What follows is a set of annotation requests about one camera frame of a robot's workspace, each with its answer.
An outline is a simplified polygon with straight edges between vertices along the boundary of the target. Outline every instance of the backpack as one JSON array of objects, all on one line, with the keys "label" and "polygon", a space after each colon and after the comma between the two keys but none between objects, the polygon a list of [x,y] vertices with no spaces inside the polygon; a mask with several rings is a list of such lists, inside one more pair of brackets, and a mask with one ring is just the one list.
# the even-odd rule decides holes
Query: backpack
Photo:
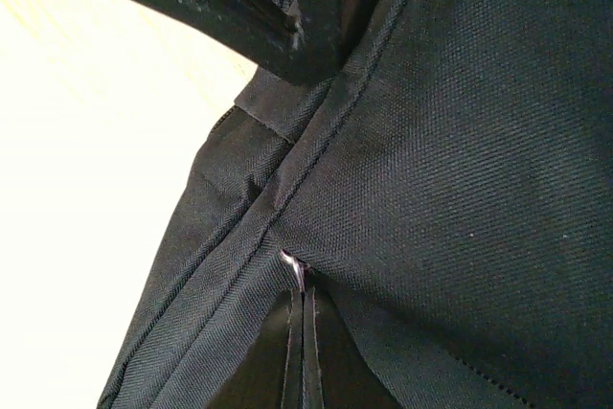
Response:
[{"label": "backpack", "polygon": [[613,407],[611,0],[137,1],[260,68],[99,409]]}]

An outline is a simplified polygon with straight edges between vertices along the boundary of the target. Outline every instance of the bright background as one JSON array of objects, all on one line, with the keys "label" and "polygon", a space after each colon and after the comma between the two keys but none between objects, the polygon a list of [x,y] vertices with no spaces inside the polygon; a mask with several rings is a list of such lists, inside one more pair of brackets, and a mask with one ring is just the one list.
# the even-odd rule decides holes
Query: bright background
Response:
[{"label": "bright background", "polygon": [[95,407],[193,157],[254,70],[128,0],[0,0],[0,408]]}]

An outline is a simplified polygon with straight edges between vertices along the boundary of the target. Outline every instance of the black fabric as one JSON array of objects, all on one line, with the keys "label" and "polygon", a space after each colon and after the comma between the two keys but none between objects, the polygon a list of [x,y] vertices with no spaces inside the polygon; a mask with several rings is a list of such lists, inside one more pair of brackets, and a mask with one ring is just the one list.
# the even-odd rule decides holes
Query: black fabric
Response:
[{"label": "black fabric", "polygon": [[334,302],[313,287],[305,293],[304,363],[309,409],[399,409],[397,401],[364,362]]},{"label": "black fabric", "polygon": [[609,407],[611,5],[379,0],[333,80],[259,71],[99,407],[205,407],[292,287],[282,248],[403,407]]},{"label": "black fabric", "polygon": [[302,294],[284,291],[266,315],[260,334],[245,359],[215,394],[207,409],[299,407],[302,320]]}]

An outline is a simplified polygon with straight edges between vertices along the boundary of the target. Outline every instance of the stitched seam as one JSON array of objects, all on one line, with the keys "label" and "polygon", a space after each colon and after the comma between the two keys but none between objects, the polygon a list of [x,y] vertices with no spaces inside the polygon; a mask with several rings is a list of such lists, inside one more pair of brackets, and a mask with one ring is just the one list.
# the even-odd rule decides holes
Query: stitched seam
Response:
[{"label": "stitched seam", "polygon": [[[281,6],[284,2],[291,2],[291,0],[277,0],[277,2],[279,3],[279,5]],[[322,100],[325,99],[326,95],[328,92],[326,92],[326,94],[322,95]],[[234,112],[235,108],[237,106],[234,105],[222,118],[221,120],[219,120],[213,127],[213,129],[211,130],[211,133],[213,131],[215,131],[222,122],[225,121],[225,119],[232,113]],[[294,143],[290,142],[289,140],[285,139],[289,144],[291,144],[292,146],[294,145]],[[214,235],[214,237],[211,239],[211,243],[212,243],[212,248],[217,247],[222,241],[225,240],[225,238],[230,235],[230,233],[232,232],[232,230],[238,225],[238,223],[240,222],[240,220],[242,219],[242,215],[240,216],[240,218],[234,220],[230,223],[230,226],[228,226],[227,228],[227,232],[223,232],[224,229],[220,229],[219,232],[217,233],[217,235]],[[105,402],[108,402],[107,407],[108,408],[112,408],[113,405],[115,404],[115,400],[117,399],[117,396],[119,395],[119,393],[122,390],[122,387],[124,385],[124,379],[125,379],[125,372],[127,370],[127,367],[129,365],[129,363],[132,361],[132,358],[134,357],[134,355],[136,354],[137,351],[140,350],[140,348],[142,347],[142,345],[145,343],[145,341],[147,340],[147,337],[149,336],[149,334],[151,333],[151,331],[153,330],[153,328],[155,327],[155,325],[158,323],[158,321],[162,318],[162,316],[164,315],[164,313],[166,312],[166,310],[170,307],[170,305],[172,304],[172,302],[174,301],[174,299],[176,298],[176,296],[178,296],[179,292],[181,291],[181,289],[183,288],[183,286],[185,286],[185,284],[187,284],[187,282],[189,281],[189,279],[192,277],[193,273],[195,273],[195,271],[198,269],[198,267],[200,266],[200,264],[206,259],[206,254],[201,254],[200,256],[198,256],[198,254],[200,252],[205,252],[205,248],[206,248],[207,244],[206,242],[203,242],[198,249],[196,250],[195,254],[196,254],[196,259],[194,261],[193,264],[191,264],[189,266],[189,270],[187,270],[178,280],[178,282],[175,284],[174,288],[172,289],[172,291],[170,292],[170,296],[168,296],[167,299],[164,300],[164,303],[162,304],[162,308],[160,309],[160,311],[152,318],[152,320],[149,322],[149,324],[145,327],[144,332],[141,334],[141,337],[136,341],[136,343],[132,346],[132,350],[127,354],[127,356],[124,359],[124,362],[122,363],[120,370],[118,371],[117,377],[114,378],[114,384],[111,385],[111,390],[109,391],[108,394],[106,395],[102,395],[101,401],[100,401],[100,406],[102,406]],[[219,302],[219,304],[216,306],[216,308],[214,309],[213,314],[215,314],[216,309],[218,308],[218,306],[221,304],[221,302],[223,302],[223,299],[225,298],[225,296],[227,295],[226,291],[223,294],[223,297],[221,299],[221,301]],[[164,383],[164,385],[162,386],[162,388],[160,389],[160,392],[162,391],[162,389],[166,386],[166,382]]]},{"label": "stitched seam", "polygon": [[447,352],[447,353],[453,359],[455,359],[456,361],[462,363],[467,368],[469,368],[473,373],[475,373],[479,377],[485,379],[488,383],[491,383],[492,385],[496,386],[496,388],[498,388],[498,390],[500,390],[501,392],[506,393],[510,397],[514,397],[515,399],[517,399],[518,401],[521,401],[522,403],[524,403],[526,406],[528,406],[530,408],[535,408],[536,407],[533,403],[529,402],[526,398],[522,397],[517,392],[515,392],[515,390],[513,390],[512,388],[508,387],[507,385],[505,385],[503,383],[500,383],[498,380],[495,380],[495,379],[491,378],[489,375],[482,373],[481,371],[479,371],[474,366],[471,366],[470,364],[466,363],[461,357],[455,356],[454,354],[451,354],[450,352]]},{"label": "stitched seam", "polygon": [[[236,109],[242,110],[240,107],[234,106],[233,107],[233,111],[236,110]],[[246,111],[244,111],[244,110],[242,110],[242,111],[248,117],[250,117],[251,119],[255,120],[258,123],[260,122],[257,119],[253,118]],[[202,179],[205,182],[207,182],[214,189],[216,189],[216,184],[211,182],[204,174],[201,174],[201,176],[202,176]],[[249,208],[252,205],[253,205],[253,201],[248,202],[248,203],[240,204],[240,206],[237,209],[235,209],[232,213],[230,213],[230,216],[233,216],[233,218],[229,221],[228,225],[224,226],[222,228],[218,228],[217,230],[215,230],[213,232],[213,234],[212,234],[212,237],[210,239],[207,239],[206,241],[201,243],[200,246],[198,246],[198,248],[195,250],[195,253],[194,253],[195,254],[195,259],[193,260],[192,263],[190,263],[184,269],[184,272],[182,274],[180,274],[180,276],[177,277],[178,279],[175,281],[174,286],[173,286],[172,290],[170,291],[170,294],[161,303],[160,310],[155,314],[155,316],[153,316],[153,318],[147,324],[147,327],[142,332],[141,336],[134,343],[134,345],[132,347],[132,350],[125,357],[125,360],[122,363],[121,368],[120,368],[120,370],[118,372],[118,376],[117,376],[117,379],[116,379],[117,383],[114,385],[117,388],[115,389],[115,391],[113,393],[110,393],[110,394],[108,394],[106,396],[103,396],[103,398],[101,400],[101,405],[102,405],[102,403],[104,401],[107,401],[107,400],[110,399],[110,405],[108,407],[109,408],[113,407],[113,404],[115,403],[115,399],[117,398],[117,396],[121,392],[121,389],[122,389],[122,386],[123,386],[123,383],[124,383],[125,372],[127,370],[127,367],[129,366],[129,363],[131,362],[131,360],[134,357],[134,355],[137,353],[137,351],[140,350],[141,346],[145,343],[145,341],[147,340],[147,337],[149,336],[149,334],[151,333],[151,331],[153,330],[155,325],[157,325],[157,323],[160,321],[160,319],[164,316],[164,314],[166,313],[166,310],[168,310],[168,308],[170,307],[172,302],[174,302],[174,299],[179,295],[179,293],[181,292],[183,287],[190,280],[190,278],[195,273],[195,271],[198,269],[200,264],[203,263],[204,260],[207,258],[207,256],[211,253],[211,251],[213,251],[217,246],[219,246],[226,239],[226,237],[228,235],[230,235],[232,230],[237,225],[240,224],[240,221],[244,218],[246,212],[249,210]]]},{"label": "stitched seam", "polygon": [[209,132],[209,136],[211,136],[213,133],[215,133],[217,131],[217,129],[221,126],[221,124],[223,124],[226,119],[228,117],[230,117],[233,112],[237,109],[237,107],[235,105],[233,105],[232,107],[230,107],[225,114],[223,114],[221,116],[221,118],[219,120],[217,120],[217,122],[213,125],[213,127],[211,128],[211,131]]},{"label": "stitched seam", "polygon": [[392,33],[396,29],[397,19],[400,17],[400,14],[404,10],[404,7],[406,6],[407,2],[408,2],[408,0],[397,0],[393,4],[393,6],[390,8],[390,12],[388,14],[389,14],[389,18],[390,18],[389,19],[389,23],[391,23],[391,26],[389,27],[389,29],[386,29],[384,32],[381,33],[382,37],[380,39],[380,42],[379,42],[378,46],[375,47],[375,50],[373,51],[373,57],[371,57],[372,61],[370,63],[368,63],[368,65],[366,66],[366,72],[365,72],[363,80],[360,81],[359,84],[357,85],[358,86],[358,91],[355,93],[353,101],[350,102],[350,104],[348,104],[348,106],[345,109],[345,112],[341,115],[341,118],[340,118],[339,122],[336,124],[336,126],[332,130],[332,133],[330,134],[328,139],[325,141],[325,143],[322,146],[321,150],[315,155],[315,158],[308,165],[308,167],[306,168],[306,170],[303,173],[302,177],[298,180],[296,185],[292,188],[292,190],[290,191],[289,195],[285,199],[284,204],[282,205],[282,207],[279,209],[279,211],[277,211],[277,213],[275,213],[272,216],[272,218],[269,220],[269,222],[266,225],[266,227],[263,229],[263,231],[261,233],[261,236],[258,238],[258,242],[256,244],[256,248],[249,253],[247,258],[245,258],[244,262],[240,265],[240,267],[236,271],[234,277],[232,277],[232,279],[230,280],[230,283],[229,283],[228,287],[225,289],[224,293],[221,295],[221,298],[217,302],[217,304],[216,304],[215,308],[213,309],[211,315],[209,316],[209,318],[207,318],[207,320],[205,320],[204,324],[202,325],[202,327],[200,328],[198,333],[195,335],[195,339],[192,341],[190,346],[188,346],[187,349],[179,357],[176,365],[174,366],[174,368],[170,372],[169,377],[165,380],[164,384],[160,387],[160,390],[155,395],[155,397],[153,399],[153,403],[149,406],[149,409],[151,407],[153,407],[153,405],[155,405],[155,403],[157,402],[157,399],[159,398],[160,394],[164,391],[164,389],[166,388],[166,385],[168,384],[169,380],[172,378],[172,375],[175,373],[176,369],[179,367],[180,363],[183,361],[183,358],[190,352],[190,350],[192,349],[192,346],[196,342],[197,338],[200,336],[202,331],[204,329],[206,329],[207,325],[209,324],[209,321],[216,314],[217,309],[219,308],[219,306],[221,306],[221,304],[223,303],[223,301],[227,297],[228,293],[234,287],[234,285],[235,285],[238,277],[240,276],[240,273],[242,272],[243,268],[251,261],[251,259],[255,256],[255,254],[260,250],[261,245],[262,245],[262,243],[264,241],[264,238],[268,234],[269,230],[277,222],[279,217],[281,217],[281,215],[284,213],[285,209],[287,208],[287,206],[289,205],[289,203],[291,202],[291,200],[295,196],[296,192],[298,192],[300,190],[300,188],[303,185],[303,183],[305,182],[305,180],[308,178],[308,176],[313,171],[313,169],[317,166],[317,163],[319,163],[319,160],[321,159],[321,157],[328,151],[329,145],[331,144],[332,140],[339,133],[340,129],[345,124],[345,121],[347,121],[347,119],[351,115],[353,109],[357,106],[357,104],[362,99],[362,96],[364,95],[366,87],[368,86],[368,83],[370,82],[371,78],[373,77],[373,74],[375,73],[375,70],[376,70],[376,68],[378,66],[378,63],[380,62],[381,56],[383,55],[383,52],[387,48],[387,45],[388,45],[389,40],[390,40],[390,37],[392,36]]},{"label": "stitched seam", "polygon": [[256,122],[258,122],[260,125],[262,125],[264,128],[272,131],[273,133],[275,133],[278,137],[280,137],[281,139],[283,139],[284,141],[286,141],[288,144],[290,144],[291,146],[294,146],[296,143],[294,143],[292,140],[286,138],[285,136],[283,136],[283,134],[281,134],[279,131],[277,131],[275,128],[273,128],[270,125],[267,125],[265,122],[263,122],[262,120],[260,120],[258,117],[256,117],[255,115],[253,115],[251,112],[248,112],[247,110],[245,110],[242,107],[236,106],[237,109],[242,110],[245,114],[247,114],[249,117],[251,117],[253,120],[255,120]]}]

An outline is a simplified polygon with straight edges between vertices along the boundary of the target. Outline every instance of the seam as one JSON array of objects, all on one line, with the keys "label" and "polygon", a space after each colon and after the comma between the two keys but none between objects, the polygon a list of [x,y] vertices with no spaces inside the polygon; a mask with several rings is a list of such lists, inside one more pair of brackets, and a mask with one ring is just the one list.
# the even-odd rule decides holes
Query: seam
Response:
[{"label": "seam", "polygon": [[495,379],[491,378],[489,375],[482,373],[481,371],[479,371],[474,366],[471,366],[470,364],[466,363],[461,357],[455,356],[454,354],[451,354],[450,352],[447,352],[447,353],[453,359],[455,359],[456,361],[462,363],[467,368],[469,368],[473,373],[475,373],[479,377],[485,379],[488,383],[494,385],[501,392],[506,393],[510,397],[514,397],[515,399],[517,399],[518,401],[524,403],[526,406],[528,406],[530,408],[535,408],[536,407],[533,403],[529,402],[526,398],[524,398],[521,395],[517,394],[517,392],[515,392],[512,388],[508,387],[507,385],[505,385],[503,383],[500,383],[498,380],[495,380]]},{"label": "seam", "polygon": [[[235,106],[233,106],[228,111],[228,113],[217,124],[221,125],[221,122],[224,122],[225,119],[227,119],[228,116],[231,115],[231,113],[235,112],[236,110],[241,110],[249,118],[255,120],[258,123],[260,122],[257,119],[253,118],[246,111],[242,110],[241,107],[238,107],[238,106],[235,105]],[[202,178],[203,181],[205,181],[206,183],[208,183],[214,189],[217,190],[216,184],[211,182],[202,172],[200,172],[200,175],[201,175],[201,178]],[[193,262],[190,263],[187,267],[185,267],[184,268],[184,272],[182,274],[180,274],[180,276],[178,276],[175,279],[173,288],[170,290],[170,294],[164,299],[164,301],[160,305],[160,310],[151,318],[150,322],[144,328],[143,332],[140,334],[138,339],[135,341],[135,343],[134,343],[132,349],[130,350],[130,352],[126,355],[126,357],[124,359],[124,362],[121,364],[120,370],[118,371],[118,376],[116,378],[116,382],[111,387],[111,388],[114,388],[114,390],[110,391],[106,395],[102,395],[101,401],[99,403],[99,405],[101,407],[107,407],[107,408],[112,408],[113,407],[113,404],[115,403],[115,399],[117,398],[117,396],[121,392],[121,389],[122,389],[122,386],[123,386],[123,383],[124,383],[125,372],[127,370],[127,367],[129,366],[129,364],[130,364],[132,358],[134,357],[134,355],[140,350],[141,346],[145,343],[145,341],[147,340],[147,337],[149,336],[149,334],[151,333],[151,331],[153,330],[155,325],[164,316],[164,314],[166,313],[166,310],[170,307],[172,302],[174,302],[174,299],[179,295],[179,293],[181,292],[183,287],[190,280],[190,278],[192,277],[193,273],[195,273],[195,271],[198,269],[200,264],[203,263],[204,260],[206,259],[206,257],[208,256],[208,254],[210,254],[211,251],[213,251],[213,249],[215,249],[217,246],[219,246],[226,239],[226,237],[228,235],[230,235],[232,230],[237,225],[239,225],[240,221],[243,219],[244,215],[246,214],[246,212],[249,210],[249,208],[252,205],[253,205],[253,201],[250,201],[250,202],[247,202],[246,204],[242,203],[238,207],[236,207],[236,209],[231,213],[232,218],[228,222],[228,225],[226,227],[218,228],[217,230],[215,230],[212,233],[211,238],[207,239],[204,242],[202,242],[202,244],[195,250],[195,253],[194,253],[195,258],[194,258]]]},{"label": "seam", "polygon": [[219,120],[217,120],[217,122],[213,125],[213,127],[211,128],[211,131],[209,131],[209,136],[211,136],[214,132],[217,131],[217,129],[221,126],[221,124],[223,124],[225,122],[225,120],[230,117],[232,115],[232,113],[236,110],[236,106],[233,105],[232,107],[230,107],[225,114],[223,114]]},{"label": "seam", "polygon": [[193,344],[196,342],[197,338],[200,336],[202,331],[204,329],[206,329],[206,327],[208,326],[210,320],[215,316],[215,314],[217,312],[217,309],[219,308],[219,306],[221,306],[221,304],[223,304],[223,301],[227,297],[228,293],[234,287],[234,285],[235,285],[237,279],[239,278],[240,273],[242,272],[243,268],[251,261],[251,259],[255,256],[255,254],[260,250],[261,245],[263,244],[263,241],[264,241],[266,235],[268,234],[268,232],[270,231],[270,229],[272,228],[272,226],[277,222],[279,217],[281,217],[283,215],[285,209],[287,208],[287,206],[289,205],[289,203],[291,202],[291,200],[293,199],[295,194],[300,190],[301,186],[303,185],[305,180],[307,180],[308,176],[313,171],[313,169],[317,166],[317,164],[319,163],[319,160],[322,158],[322,156],[328,151],[329,145],[331,144],[332,140],[336,138],[336,136],[338,135],[340,129],[345,124],[345,122],[347,121],[349,116],[352,114],[353,109],[361,101],[362,96],[364,95],[364,92],[366,90],[366,87],[368,86],[368,83],[371,81],[371,79],[373,77],[373,74],[375,73],[375,70],[376,70],[376,68],[378,66],[378,63],[380,62],[380,59],[381,59],[381,57],[383,55],[383,52],[387,48],[387,45],[388,45],[389,40],[390,40],[390,37],[392,36],[392,33],[396,30],[397,19],[400,17],[400,14],[404,10],[404,7],[406,6],[407,2],[408,2],[408,0],[396,0],[396,2],[394,2],[392,7],[390,8],[390,11],[388,12],[388,15],[387,15],[387,18],[386,18],[387,20],[383,21],[383,24],[390,24],[390,26],[388,28],[385,28],[384,31],[382,31],[380,33],[379,40],[375,40],[375,43],[377,45],[375,46],[375,49],[371,53],[371,56],[369,58],[369,62],[365,66],[364,78],[356,85],[358,87],[358,90],[354,93],[353,100],[345,108],[344,113],[341,115],[341,118],[338,121],[338,123],[336,124],[336,126],[334,127],[334,129],[332,130],[332,133],[330,134],[328,139],[325,141],[325,143],[321,147],[320,151],[315,154],[315,158],[313,160],[311,160],[310,164],[306,167],[306,170],[303,173],[303,175],[300,177],[298,182],[294,185],[294,187],[292,188],[292,190],[290,191],[288,196],[285,198],[282,207],[268,221],[268,224],[263,229],[263,231],[261,232],[260,237],[258,238],[258,242],[256,244],[255,249],[253,249],[249,253],[249,255],[245,258],[245,260],[242,262],[242,264],[238,267],[238,269],[235,272],[234,276],[230,280],[230,282],[228,284],[228,287],[225,289],[224,293],[221,295],[220,299],[217,301],[217,304],[216,304],[215,308],[213,309],[211,315],[209,316],[209,318],[207,320],[205,320],[204,324],[202,325],[202,327],[200,328],[198,333],[195,335],[195,339],[192,341],[192,343],[186,348],[186,350],[179,357],[177,363],[175,364],[174,368],[170,372],[168,378],[161,385],[160,389],[158,390],[158,392],[156,393],[155,397],[153,398],[153,403],[149,406],[149,409],[152,408],[155,405],[155,403],[157,402],[157,399],[159,398],[160,394],[166,388],[166,385],[168,384],[169,380],[172,378],[172,375],[174,374],[176,369],[179,367],[180,363],[183,361],[185,356],[190,352],[190,350],[192,349]]},{"label": "seam", "polygon": [[[351,115],[353,109],[361,101],[362,96],[364,95],[364,92],[366,90],[366,87],[368,86],[368,83],[371,81],[371,79],[373,77],[373,74],[375,73],[375,70],[376,70],[376,68],[378,66],[378,63],[380,62],[381,56],[382,56],[383,52],[385,51],[385,49],[387,48],[387,45],[388,45],[389,40],[390,40],[390,37],[391,37],[392,33],[396,30],[397,19],[399,18],[400,14],[404,10],[404,7],[406,6],[407,2],[408,2],[408,0],[396,0],[396,2],[394,2],[392,7],[390,8],[390,10],[388,11],[387,18],[386,18],[386,20],[384,20],[382,22],[382,24],[390,24],[390,26],[387,27],[387,28],[384,28],[384,30],[382,32],[380,32],[378,36],[375,37],[375,39],[374,39],[375,48],[371,52],[371,56],[368,58],[369,62],[367,62],[367,65],[365,66],[365,73],[363,75],[364,77],[356,85],[357,91],[354,93],[352,101],[344,109],[344,113],[342,113],[342,115],[340,117],[340,120],[338,121],[336,126],[333,128],[333,130],[332,130],[331,134],[329,135],[328,139],[325,141],[323,146],[320,148],[320,151],[315,154],[314,159],[311,160],[310,164],[306,167],[303,175],[300,177],[298,182],[294,185],[294,187],[292,188],[292,190],[290,191],[288,196],[285,198],[282,207],[279,208],[279,210],[271,217],[271,219],[269,220],[269,222],[266,225],[266,227],[262,230],[261,235],[258,238],[258,241],[256,243],[255,249],[252,250],[249,253],[249,255],[245,258],[243,263],[238,267],[238,269],[237,269],[236,273],[234,274],[234,276],[232,277],[232,279],[229,280],[229,284],[228,284],[227,288],[225,289],[225,291],[221,295],[220,299],[217,301],[216,306],[214,307],[211,315],[209,316],[209,318],[207,318],[204,321],[204,324],[202,325],[200,330],[195,335],[195,339],[192,341],[190,346],[188,346],[187,349],[181,354],[181,356],[179,357],[176,365],[174,366],[174,368],[170,372],[168,378],[160,386],[160,389],[158,390],[158,392],[156,393],[155,397],[153,398],[153,402],[149,406],[149,408],[152,407],[156,403],[157,399],[159,398],[159,396],[163,392],[163,390],[166,388],[167,383],[171,379],[171,377],[174,374],[174,372],[176,371],[177,367],[183,361],[183,358],[185,357],[185,355],[192,348],[192,346],[195,343],[197,337],[199,337],[199,335],[202,333],[202,331],[204,329],[206,329],[206,326],[209,324],[211,318],[213,318],[213,316],[216,314],[217,309],[223,303],[223,301],[227,297],[228,293],[234,287],[234,285],[235,285],[237,279],[239,278],[239,275],[242,272],[243,268],[251,261],[251,259],[255,256],[255,254],[260,250],[261,245],[263,244],[265,236],[268,234],[268,232],[270,231],[272,226],[277,222],[279,217],[281,217],[281,215],[284,213],[285,209],[287,208],[287,206],[289,205],[289,203],[291,202],[291,200],[293,199],[295,194],[300,190],[300,188],[303,185],[303,183],[305,182],[305,180],[308,178],[310,173],[314,170],[314,168],[319,163],[319,160],[321,159],[321,157],[328,151],[329,145],[331,144],[332,140],[336,138],[336,136],[339,133],[340,129],[342,128],[342,126],[345,124],[345,122],[347,121],[347,119]],[[327,97],[329,90],[330,90],[330,87],[328,88],[326,94],[322,95],[322,99],[323,100],[325,100],[325,98]],[[140,350],[141,346],[143,345],[143,343],[147,339],[147,337],[150,334],[150,332],[152,331],[153,327],[155,326],[155,324],[157,324],[159,319],[164,315],[164,313],[166,312],[166,310],[168,309],[168,307],[170,306],[172,301],[176,298],[176,296],[178,295],[178,293],[180,292],[182,287],[189,281],[189,279],[192,277],[193,273],[195,273],[195,271],[197,270],[198,266],[202,263],[202,259],[198,258],[198,260],[196,262],[197,263],[195,264],[195,267],[193,267],[193,270],[190,270],[189,272],[187,272],[186,276],[181,277],[181,282],[184,282],[184,283],[177,284],[177,286],[172,290],[170,298],[167,299],[167,301],[165,302],[164,308],[159,312],[158,315],[155,316],[153,321],[151,321],[151,323],[146,327],[145,332],[139,338],[139,340],[137,341],[136,345],[133,347],[133,350],[126,357],[125,363],[122,365],[122,368],[119,371],[119,375],[118,375],[118,379],[117,379],[118,382],[117,382],[116,385],[114,385],[116,387],[116,390],[112,394],[107,395],[107,397],[102,400],[102,401],[105,401],[105,400],[108,401],[108,406],[107,407],[112,408],[112,406],[113,406],[117,396],[121,392],[121,389],[122,389],[122,386],[123,386],[123,383],[124,383],[124,378],[125,378],[125,371],[126,371],[128,365],[129,365],[129,363],[131,362],[131,359],[134,357],[136,352],[138,350]]]},{"label": "seam", "polygon": [[292,140],[290,140],[289,138],[287,138],[286,136],[283,136],[283,134],[281,134],[279,131],[277,131],[275,128],[273,128],[270,125],[267,125],[265,122],[263,122],[262,120],[260,120],[258,117],[256,117],[255,115],[253,115],[250,112],[247,112],[244,108],[240,107],[240,106],[236,106],[236,108],[238,110],[242,110],[245,114],[247,114],[249,117],[251,117],[253,120],[255,120],[256,122],[258,122],[260,125],[262,125],[264,128],[268,129],[269,131],[272,131],[275,135],[277,135],[279,138],[283,139],[284,141],[286,141],[288,144],[290,144],[291,146],[294,146],[296,143],[293,142]]}]

